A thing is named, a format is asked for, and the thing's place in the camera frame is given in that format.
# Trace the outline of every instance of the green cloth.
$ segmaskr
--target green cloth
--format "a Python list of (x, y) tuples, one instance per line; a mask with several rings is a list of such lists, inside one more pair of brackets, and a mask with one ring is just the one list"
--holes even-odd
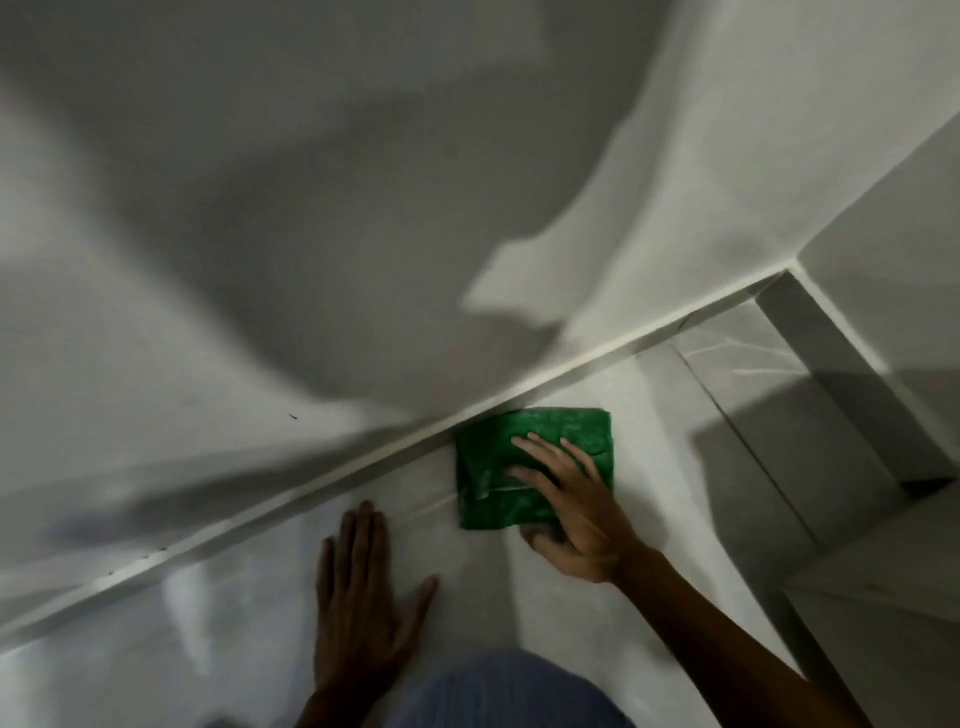
[(520, 409), (490, 417), (457, 433), (457, 492), (462, 528), (492, 530), (557, 518), (546, 498), (503, 472), (511, 465), (525, 465), (554, 479), (545, 466), (510, 442), (512, 437), (526, 437), (528, 432), (536, 432), (554, 445), (565, 437), (584, 450), (612, 490), (610, 412), (563, 407)]

